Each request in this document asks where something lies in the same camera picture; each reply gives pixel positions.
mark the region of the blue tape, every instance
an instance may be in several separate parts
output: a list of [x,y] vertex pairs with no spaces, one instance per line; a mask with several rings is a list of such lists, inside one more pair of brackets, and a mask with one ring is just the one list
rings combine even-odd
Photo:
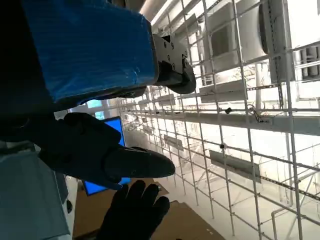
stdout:
[[54,102],[155,79],[147,20],[102,0],[24,0],[46,88]]

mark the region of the blue screen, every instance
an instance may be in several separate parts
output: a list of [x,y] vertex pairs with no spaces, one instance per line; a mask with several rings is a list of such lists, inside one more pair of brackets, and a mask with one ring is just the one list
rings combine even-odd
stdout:
[[[106,119],[104,120],[104,123],[109,125],[110,127],[114,128],[115,130],[119,131],[121,133],[121,140],[119,142],[120,145],[124,146],[125,145],[125,139],[124,139],[124,133],[122,131],[122,125],[121,125],[121,119],[120,117],[116,118],[111,118],[111,119]],[[130,178],[129,177],[123,177],[120,181],[120,184],[128,184],[130,183]],[[92,195],[95,193],[99,193],[101,191],[104,191],[108,189],[105,186],[99,186],[96,185],[92,182],[84,181],[84,187],[86,189],[86,192],[88,195]]]

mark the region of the black rubber finger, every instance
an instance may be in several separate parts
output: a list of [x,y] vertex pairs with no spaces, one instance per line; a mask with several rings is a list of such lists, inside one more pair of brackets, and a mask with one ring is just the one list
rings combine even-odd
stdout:
[[154,233],[154,231],[160,225],[161,221],[163,220],[164,216],[168,213],[169,209],[169,199],[165,196],[159,197],[159,199],[153,205],[152,210],[150,211],[150,213],[152,213],[152,216],[150,216],[148,222],[148,229],[150,230],[151,234]]
[[136,181],[130,188],[126,197],[126,203],[129,206],[136,206],[139,204],[142,194],[145,191],[146,184],[142,180]]
[[158,212],[159,216],[164,217],[170,209],[170,201],[166,196],[161,196],[155,202],[153,208]]
[[154,205],[158,196],[159,188],[155,184],[150,184],[144,191],[141,198],[141,207],[150,208]]
[[110,207],[122,207],[125,203],[128,190],[129,186],[127,184],[123,185],[122,188],[114,194]]

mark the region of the window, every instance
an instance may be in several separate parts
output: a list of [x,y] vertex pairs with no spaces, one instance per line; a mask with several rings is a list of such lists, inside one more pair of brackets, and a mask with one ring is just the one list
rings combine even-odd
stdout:
[[94,113],[96,119],[104,120],[105,119],[105,112],[104,111],[97,111]]
[[88,105],[89,109],[98,108],[102,106],[102,103],[100,100],[90,100],[86,104]]

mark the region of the black glove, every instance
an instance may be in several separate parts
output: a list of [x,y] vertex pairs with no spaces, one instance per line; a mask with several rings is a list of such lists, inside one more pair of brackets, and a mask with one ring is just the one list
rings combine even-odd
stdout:
[[106,213],[96,240],[149,240],[167,214],[169,199],[161,196],[159,188],[138,180],[129,190],[124,185],[118,190]]

